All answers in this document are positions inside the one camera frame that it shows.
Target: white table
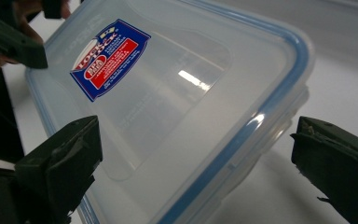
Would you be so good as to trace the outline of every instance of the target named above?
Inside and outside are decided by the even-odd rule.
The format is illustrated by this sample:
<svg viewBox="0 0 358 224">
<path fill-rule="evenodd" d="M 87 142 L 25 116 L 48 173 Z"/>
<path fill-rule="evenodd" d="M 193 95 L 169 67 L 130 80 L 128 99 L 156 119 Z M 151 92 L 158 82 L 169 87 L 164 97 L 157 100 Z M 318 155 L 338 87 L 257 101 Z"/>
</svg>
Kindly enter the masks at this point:
<svg viewBox="0 0 358 224">
<path fill-rule="evenodd" d="M 259 160 L 249 176 L 211 215 L 208 223 L 346 223 L 324 196 L 291 163 L 298 116 L 322 119 L 358 135 L 358 9 L 323 0 L 220 0 L 233 7 L 285 21 L 303 30 L 316 48 L 308 81 L 310 98 L 293 125 Z M 72 1 L 72 8 L 78 2 Z M 61 21 L 36 18 L 32 25 L 46 40 Z M 22 65 L 4 67 L 7 85 L 27 152 L 47 139 L 24 79 Z M 74 224 L 81 223 L 77 214 Z"/>
</svg>

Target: blue and red sticker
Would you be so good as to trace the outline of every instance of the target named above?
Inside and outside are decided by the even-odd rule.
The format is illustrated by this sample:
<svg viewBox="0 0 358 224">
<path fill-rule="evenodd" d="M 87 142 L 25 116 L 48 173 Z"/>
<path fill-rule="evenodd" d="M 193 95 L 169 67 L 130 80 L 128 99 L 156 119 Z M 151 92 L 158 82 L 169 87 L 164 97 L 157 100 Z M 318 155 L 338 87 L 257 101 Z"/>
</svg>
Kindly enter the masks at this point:
<svg viewBox="0 0 358 224">
<path fill-rule="evenodd" d="M 144 52 L 148 39 L 150 35 L 117 20 L 89 42 L 70 73 L 93 102 L 126 76 Z"/>
</svg>

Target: human hand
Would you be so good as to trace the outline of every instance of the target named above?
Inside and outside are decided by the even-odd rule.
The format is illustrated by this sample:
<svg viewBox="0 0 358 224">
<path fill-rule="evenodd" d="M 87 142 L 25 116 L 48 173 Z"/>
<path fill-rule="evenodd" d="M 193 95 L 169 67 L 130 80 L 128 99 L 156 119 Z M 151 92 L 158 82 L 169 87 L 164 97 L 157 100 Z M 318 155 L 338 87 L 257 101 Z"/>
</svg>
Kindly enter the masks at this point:
<svg viewBox="0 0 358 224">
<path fill-rule="evenodd" d="M 19 28 L 25 35 L 31 37 L 38 43 L 43 43 L 42 37 L 28 24 L 26 17 L 43 10 L 41 0 L 19 0 L 13 2 L 13 8 L 19 22 Z M 61 15 L 67 19 L 70 15 L 69 0 L 62 0 Z M 0 67 L 6 63 L 17 63 L 16 61 L 0 54 Z"/>
</svg>

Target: container lid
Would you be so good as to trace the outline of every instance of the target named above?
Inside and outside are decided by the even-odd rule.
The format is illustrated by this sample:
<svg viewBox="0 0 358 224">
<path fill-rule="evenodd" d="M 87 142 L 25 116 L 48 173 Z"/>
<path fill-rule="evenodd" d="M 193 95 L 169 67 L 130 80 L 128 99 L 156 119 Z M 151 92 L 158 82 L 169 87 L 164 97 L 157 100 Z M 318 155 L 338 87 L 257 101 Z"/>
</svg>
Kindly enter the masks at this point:
<svg viewBox="0 0 358 224">
<path fill-rule="evenodd" d="M 177 220 L 312 66 L 295 29 L 192 0 L 86 1 L 46 53 L 27 79 L 48 134 L 100 121 L 88 223 Z"/>
</svg>

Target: plastic container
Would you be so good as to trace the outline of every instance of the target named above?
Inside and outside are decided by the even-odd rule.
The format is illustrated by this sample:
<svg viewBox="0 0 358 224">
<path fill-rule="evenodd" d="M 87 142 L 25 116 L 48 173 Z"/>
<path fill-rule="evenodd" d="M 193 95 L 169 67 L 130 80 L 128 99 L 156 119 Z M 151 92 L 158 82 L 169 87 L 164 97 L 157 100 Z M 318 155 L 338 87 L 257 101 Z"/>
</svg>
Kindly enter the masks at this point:
<svg viewBox="0 0 358 224">
<path fill-rule="evenodd" d="M 199 223 L 307 99 L 309 40 L 202 1 L 86 1 L 27 70 L 48 134 L 98 115 L 85 223 Z"/>
</svg>

